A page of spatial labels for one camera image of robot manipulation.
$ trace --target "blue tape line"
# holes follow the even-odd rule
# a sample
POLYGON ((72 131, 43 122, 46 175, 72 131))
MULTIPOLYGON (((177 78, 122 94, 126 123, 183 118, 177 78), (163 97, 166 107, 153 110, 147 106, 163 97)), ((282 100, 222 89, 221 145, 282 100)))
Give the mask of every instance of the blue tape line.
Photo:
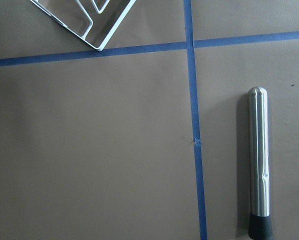
POLYGON ((299 39, 299 31, 195 40, 194 47, 208 48, 208 47, 227 46, 227 45, 284 41, 284 40, 293 40, 293 39, 299 39))
POLYGON ((199 104, 198 104, 198 91, 197 91, 197 79, 196 79, 195 51, 194 51, 194 42, 193 42, 193 20, 192 20, 191 0, 184 0, 184 17, 185 17, 185 34, 186 34, 191 120, 192 120, 193 139, 194 139, 194 158, 195 158, 195 172, 196 172, 196 186, 197 186, 197 200, 198 200, 199 230, 200 230, 200 239, 207 240, 202 148, 201 148, 199 104))
POLYGON ((12 66, 12 65, 23 65, 23 64, 37 64, 37 63, 48 63, 66 60, 77 60, 77 59, 88 59, 88 58, 100 58, 118 55, 130 55, 130 54, 142 54, 142 53, 154 53, 164 52, 173 50, 184 50, 186 49, 185 42, 170 42, 152 45, 142 46, 128 46, 105 49, 103 51, 77 51, 68 53, 57 53, 37 56, 24 56, 15 58, 0 59, 0 67, 12 66))

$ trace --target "black end cap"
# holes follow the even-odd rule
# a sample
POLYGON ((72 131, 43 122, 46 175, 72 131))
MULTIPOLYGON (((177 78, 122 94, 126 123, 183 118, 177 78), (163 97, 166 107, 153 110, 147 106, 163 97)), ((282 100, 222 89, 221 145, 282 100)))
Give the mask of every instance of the black end cap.
POLYGON ((253 240, 273 240, 271 216, 250 214, 248 235, 253 240))

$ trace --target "black base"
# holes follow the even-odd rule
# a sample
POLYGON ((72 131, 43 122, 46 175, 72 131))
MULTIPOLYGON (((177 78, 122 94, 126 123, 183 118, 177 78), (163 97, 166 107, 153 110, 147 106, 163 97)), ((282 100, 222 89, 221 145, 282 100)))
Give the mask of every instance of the black base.
POLYGON ((248 235, 253 240, 273 240, 271 216, 250 214, 248 235))

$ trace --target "stainless steel tube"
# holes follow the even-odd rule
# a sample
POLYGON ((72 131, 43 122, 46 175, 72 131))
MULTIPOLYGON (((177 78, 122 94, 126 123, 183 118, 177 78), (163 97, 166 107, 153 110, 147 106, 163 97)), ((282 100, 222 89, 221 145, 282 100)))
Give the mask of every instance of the stainless steel tube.
POLYGON ((248 106, 251 213, 249 236, 254 240, 272 240, 267 91, 262 87, 253 87, 248 92, 248 106))

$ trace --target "silver metal cylinder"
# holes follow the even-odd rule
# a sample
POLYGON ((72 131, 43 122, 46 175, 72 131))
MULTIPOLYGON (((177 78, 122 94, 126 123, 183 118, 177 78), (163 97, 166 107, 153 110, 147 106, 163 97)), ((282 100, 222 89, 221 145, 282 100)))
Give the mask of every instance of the silver metal cylinder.
POLYGON ((270 215, 268 93, 262 87, 248 92, 250 208, 259 217, 270 215))

